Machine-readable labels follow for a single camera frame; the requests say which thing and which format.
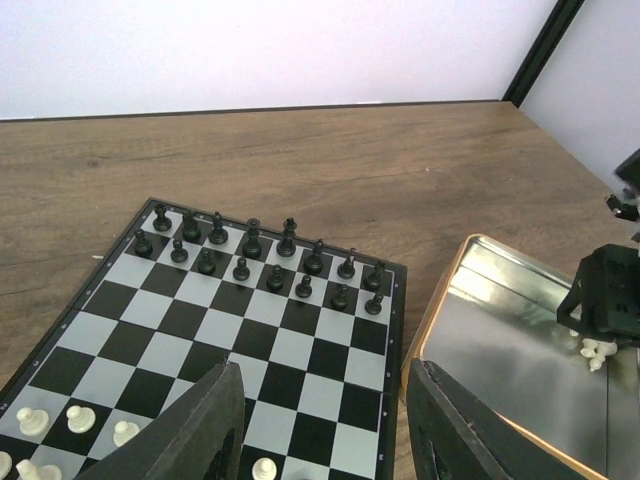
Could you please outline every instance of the wood grain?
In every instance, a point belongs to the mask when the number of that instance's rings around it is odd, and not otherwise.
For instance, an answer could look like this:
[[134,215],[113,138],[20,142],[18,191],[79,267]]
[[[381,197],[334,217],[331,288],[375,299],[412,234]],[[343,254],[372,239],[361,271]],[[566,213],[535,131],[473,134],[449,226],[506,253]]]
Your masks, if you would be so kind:
[[407,265],[405,350],[471,233],[570,274],[627,242],[604,185],[500,102],[6,123],[0,169],[0,384],[150,196]]

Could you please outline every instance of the black pawn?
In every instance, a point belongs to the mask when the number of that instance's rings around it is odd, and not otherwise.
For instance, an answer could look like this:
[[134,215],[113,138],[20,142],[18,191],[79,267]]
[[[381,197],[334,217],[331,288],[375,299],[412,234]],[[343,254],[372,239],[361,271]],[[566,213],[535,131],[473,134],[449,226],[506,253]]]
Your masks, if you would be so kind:
[[371,300],[367,300],[364,304],[364,309],[369,315],[378,315],[382,311],[382,299],[381,293],[376,293]]
[[222,245],[229,239],[229,232],[222,226],[222,215],[220,212],[213,214],[213,230],[209,232],[209,241],[214,245]]
[[368,290],[373,290],[375,292],[380,288],[380,285],[382,285],[382,272],[384,272],[385,268],[386,266],[384,263],[378,262],[375,267],[373,267],[373,272],[365,277],[364,285]]
[[313,251],[304,260],[304,271],[309,275],[318,275],[324,268],[324,261],[322,260],[322,249],[324,243],[322,239],[313,244]]
[[198,262],[198,271],[204,275],[211,275],[216,271],[216,264],[211,257],[211,250],[202,250],[200,261]]
[[340,278],[349,280],[356,274],[356,269],[353,266],[353,262],[356,259],[355,251],[356,249],[352,248],[347,259],[338,267],[338,276]]
[[247,241],[242,246],[242,254],[247,258],[254,260],[260,257],[262,253],[262,245],[258,237],[260,236],[260,221],[257,218],[250,218],[247,221],[249,229],[247,230]]
[[171,260],[176,263],[182,263],[187,260],[189,253],[182,246],[182,240],[173,241],[173,251],[171,252]]
[[335,310],[344,310],[347,308],[349,301],[349,287],[346,285],[339,285],[336,293],[331,297],[331,306]]
[[273,293],[276,293],[283,285],[282,267],[280,265],[274,265],[271,267],[271,273],[267,277],[267,288]]
[[278,242],[276,251],[281,257],[292,257],[296,253],[296,244],[293,243],[296,238],[296,227],[298,224],[291,217],[287,218],[282,224],[284,230],[282,231],[282,240]]
[[144,235],[144,230],[136,230],[136,244],[134,246],[134,250],[136,255],[139,257],[148,257],[153,252],[153,245],[151,245],[151,240],[149,240]]
[[182,215],[182,238],[190,242],[198,240],[201,233],[195,215],[191,210],[187,210]]
[[244,257],[238,258],[236,268],[233,269],[233,278],[239,282],[244,282],[249,278],[250,273],[249,267],[247,267],[247,259]]
[[309,298],[313,288],[311,288],[311,276],[305,275],[302,277],[302,281],[296,285],[296,295],[300,298]]
[[158,232],[166,232],[171,229],[171,219],[167,217],[167,207],[162,203],[156,205],[153,209],[156,212],[156,218],[153,220],[153,228]]

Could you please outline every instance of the metal tray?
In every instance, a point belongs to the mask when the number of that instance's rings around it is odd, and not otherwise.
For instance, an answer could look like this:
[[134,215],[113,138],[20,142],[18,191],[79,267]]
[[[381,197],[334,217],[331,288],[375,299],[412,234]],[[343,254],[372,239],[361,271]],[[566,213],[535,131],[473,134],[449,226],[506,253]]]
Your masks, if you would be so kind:
[[637,350],[621,349],[591,373],[581,339],[556,322],[570,285],[567,276],[495,240],[469,237],[409,349],[403,389],[410,359],[435,361],[585,477],[640,478]]

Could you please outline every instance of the white chess piece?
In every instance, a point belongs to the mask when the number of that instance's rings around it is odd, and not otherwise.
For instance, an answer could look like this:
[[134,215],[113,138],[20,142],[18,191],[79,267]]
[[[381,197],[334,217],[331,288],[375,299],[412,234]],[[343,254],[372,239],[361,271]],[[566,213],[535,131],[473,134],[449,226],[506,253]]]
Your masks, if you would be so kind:
[[253,480],[273,480],[276,478],[278,467],[270,458],[260,458],[253,464],[251,475]]
[[49,414],[44,410],[21,408],[16,417],[20,422],[20,431],[28,437],[40,435],[49,424]]
[[73,433],[84,433],[96,423],[96,413],[89,407],[73,405],[67,409],[67,427]]
[[116,446],[121,447],[138,433],[140,433],[140,427],[135,423],[120,421],[116,423],[115,431],[113,433],[113,443],[115,443]]
[[7,452],[0,452],[0,480],[4,480],[11,471],[11,455]]
[[38,468],[31,460],[22,460],[16,470],[22,480],[62,480],[62,472],[55,465]]

